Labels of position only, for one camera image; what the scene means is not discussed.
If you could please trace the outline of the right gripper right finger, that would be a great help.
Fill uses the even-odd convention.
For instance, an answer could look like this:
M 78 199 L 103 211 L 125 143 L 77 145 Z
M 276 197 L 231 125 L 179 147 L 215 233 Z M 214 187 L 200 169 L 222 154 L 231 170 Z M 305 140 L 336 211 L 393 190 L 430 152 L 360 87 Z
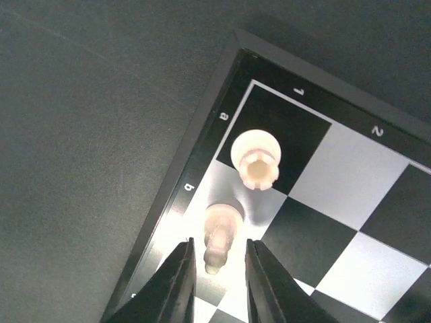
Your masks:
M 260 240 L 246 241 L 245 277 L 249 322 L 336 322 L 306 294 Z

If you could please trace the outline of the white rook chess piece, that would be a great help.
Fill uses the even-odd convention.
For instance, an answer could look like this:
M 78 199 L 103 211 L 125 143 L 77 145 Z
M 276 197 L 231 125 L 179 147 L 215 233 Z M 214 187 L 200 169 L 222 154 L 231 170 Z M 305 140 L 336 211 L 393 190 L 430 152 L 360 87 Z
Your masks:
M 279 178 L 281 146 L 264 130 L 252 129 L 235 138 L 230 158 L 243 184 L 251 190 L 268 190 Z

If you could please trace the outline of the black and white chessboard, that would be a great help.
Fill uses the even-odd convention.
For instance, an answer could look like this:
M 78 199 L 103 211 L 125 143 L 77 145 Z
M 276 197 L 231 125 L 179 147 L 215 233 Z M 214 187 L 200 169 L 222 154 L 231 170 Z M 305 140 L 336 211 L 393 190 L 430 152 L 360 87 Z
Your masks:
M 279 178 L 251 190 L 230 158 L 241 133 L 281 146 Z M 243 224 L 205 272 L 205 210 Z M 147 214 L 102 316 L 121 309 L 194 239 L 192 322 L 249 322 L 246 241 L 260 240 L 336 322 L 430 321 L 430 125 L 236 31 Z

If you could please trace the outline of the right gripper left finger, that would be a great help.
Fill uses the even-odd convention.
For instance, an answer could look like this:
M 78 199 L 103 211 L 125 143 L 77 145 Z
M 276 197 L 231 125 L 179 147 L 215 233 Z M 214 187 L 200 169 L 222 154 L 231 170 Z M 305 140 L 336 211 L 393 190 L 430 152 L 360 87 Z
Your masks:
M 192 322 L 196 272 L 194 239 L 189 238 L 177 245 L 136 296 L 108 321 Z

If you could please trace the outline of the white knight chess piece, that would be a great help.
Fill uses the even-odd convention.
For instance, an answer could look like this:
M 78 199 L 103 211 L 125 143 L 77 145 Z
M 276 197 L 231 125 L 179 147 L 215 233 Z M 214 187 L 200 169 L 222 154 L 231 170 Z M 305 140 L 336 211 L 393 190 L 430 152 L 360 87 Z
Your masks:
M 218 274 L 226 264 L 228 253 L 242 224 L 242 215 L 232 205 L 219 203 L 206 208 L 203 225 L 205 243 L 203 260 L 207 274 Z

